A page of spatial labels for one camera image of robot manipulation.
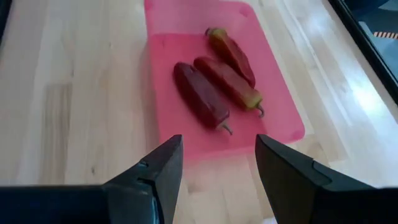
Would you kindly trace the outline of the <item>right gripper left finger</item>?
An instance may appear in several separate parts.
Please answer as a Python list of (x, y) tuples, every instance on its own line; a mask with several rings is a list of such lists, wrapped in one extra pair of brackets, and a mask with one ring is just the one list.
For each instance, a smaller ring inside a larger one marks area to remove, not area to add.
[(104, 184), (0, 187), (0, 224), (172, 224), (182, 168), (178, 134)]

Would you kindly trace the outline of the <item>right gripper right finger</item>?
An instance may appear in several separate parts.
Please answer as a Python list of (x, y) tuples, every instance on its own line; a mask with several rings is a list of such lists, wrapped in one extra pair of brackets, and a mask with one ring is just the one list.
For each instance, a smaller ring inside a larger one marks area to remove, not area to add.
[(398, 188), (372, 187), (264, 134), (255, 155), (278, 224), (398, 224)]

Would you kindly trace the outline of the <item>red plastic bin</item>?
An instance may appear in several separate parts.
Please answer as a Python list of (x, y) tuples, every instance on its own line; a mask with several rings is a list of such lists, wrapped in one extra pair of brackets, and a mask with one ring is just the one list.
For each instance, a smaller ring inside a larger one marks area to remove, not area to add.
[[(257, 134), (288, 144), (304, 137), (305, 128), (253, 8), (220, 0), (144, 0), (147, 45), (157, 111), (159, 140), (183, 137), (185, 160), (217, 158), (254, 150)], [(225, 28), (249, 59), (265, 116), (230, 104), (226, 131), (209, 130), (182, 101), (173, 77), (177, 62), (212, 56), (205, 39), (209, 27)]]

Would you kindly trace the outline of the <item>dark red chili pepper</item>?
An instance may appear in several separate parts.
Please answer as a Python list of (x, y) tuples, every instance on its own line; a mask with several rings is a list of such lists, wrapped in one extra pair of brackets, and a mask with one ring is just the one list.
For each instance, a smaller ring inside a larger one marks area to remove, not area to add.
[(202, 72), (188, 63), (174, 65), (173, 78), (180, 96), (190, 111), (208, 129), (233, 130), (228, 125), (230, 110)]

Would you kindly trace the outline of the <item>bright red chili pepper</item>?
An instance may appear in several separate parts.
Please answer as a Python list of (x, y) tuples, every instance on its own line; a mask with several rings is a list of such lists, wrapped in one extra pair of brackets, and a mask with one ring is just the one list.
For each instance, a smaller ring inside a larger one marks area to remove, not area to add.
[(249, 86), (249, 83), (229, 65), (209, 57), (197, 57), (193, 64), (197, 70), (202, 72), (212, 84), (219, 88), (242, 110), (257, 109), (261, 112), (259, 117), (264, 117), (265, 111), (261, 106), (263, 100), (261, 93)]

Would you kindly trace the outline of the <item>brownish red chili pepper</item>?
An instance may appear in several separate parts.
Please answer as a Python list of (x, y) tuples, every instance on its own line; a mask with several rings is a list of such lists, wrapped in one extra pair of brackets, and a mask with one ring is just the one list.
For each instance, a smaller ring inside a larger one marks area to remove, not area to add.
[(254, 88), (256, 85), (256, 78), (249, 60), (236, 41), (228, 35), (226, 30), (218, 27), (209, 27), (205, 31), (205, 35), (214, 53), (243, 77), (250, 87)]

